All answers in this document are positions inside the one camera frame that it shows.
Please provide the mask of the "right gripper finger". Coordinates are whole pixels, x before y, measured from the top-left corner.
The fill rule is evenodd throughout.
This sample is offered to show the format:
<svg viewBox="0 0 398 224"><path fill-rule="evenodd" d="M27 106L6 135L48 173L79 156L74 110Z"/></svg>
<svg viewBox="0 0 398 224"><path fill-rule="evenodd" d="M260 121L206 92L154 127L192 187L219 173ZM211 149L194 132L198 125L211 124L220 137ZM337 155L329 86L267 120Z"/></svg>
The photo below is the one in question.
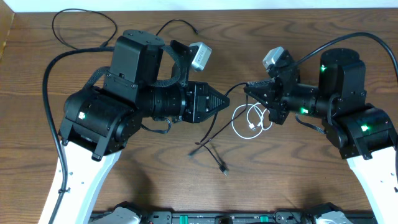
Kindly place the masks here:
<svg viewBox="0 0 398 224"><path fill-rule="evenodd" d="M274 85L273 79L265 79L265 80L259 80L248 83L249 88L272 88L273 85Z"/></svg>
<svg viewBox="0 0 398 224"><path fill-rule="evenodd" d="M244 92L270 111L269 118L275 118L275 90L273 83L244 87Z"/></svg>

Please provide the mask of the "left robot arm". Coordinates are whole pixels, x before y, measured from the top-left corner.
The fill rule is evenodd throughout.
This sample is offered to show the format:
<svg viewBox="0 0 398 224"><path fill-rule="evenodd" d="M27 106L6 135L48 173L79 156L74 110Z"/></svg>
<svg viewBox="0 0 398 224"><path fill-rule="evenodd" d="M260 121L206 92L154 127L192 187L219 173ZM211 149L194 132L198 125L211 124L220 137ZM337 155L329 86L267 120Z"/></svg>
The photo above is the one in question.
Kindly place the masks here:
<svg viewBox="0 0 398 224"><path fill-rule="evenodd" d="M58 161L41 223L89 221L105 178L144 118L201 123L229 106L227 96L188 78L211 55L202 42L166 44L126 30L108 51L111 65L67 98L60 127L51 127Z"/></svg>

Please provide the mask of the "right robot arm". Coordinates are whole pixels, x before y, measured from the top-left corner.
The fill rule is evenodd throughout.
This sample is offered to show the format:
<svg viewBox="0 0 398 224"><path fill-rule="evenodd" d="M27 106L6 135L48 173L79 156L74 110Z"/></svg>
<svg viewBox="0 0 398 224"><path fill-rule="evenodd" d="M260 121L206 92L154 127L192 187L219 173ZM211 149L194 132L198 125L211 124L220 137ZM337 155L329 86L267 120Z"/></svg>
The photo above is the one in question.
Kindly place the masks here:
<svg viewBox="0 0 398 224"><path fill-rule="evenodd" d="M359 53L334 48L322 53L318 86L302 84L288 50L263 60L269 78L244 92L282 125L289 113L322 121L321 132L358 178L378 223L397 223L397 131L388 114L366 102L366 67Z"/></svg>

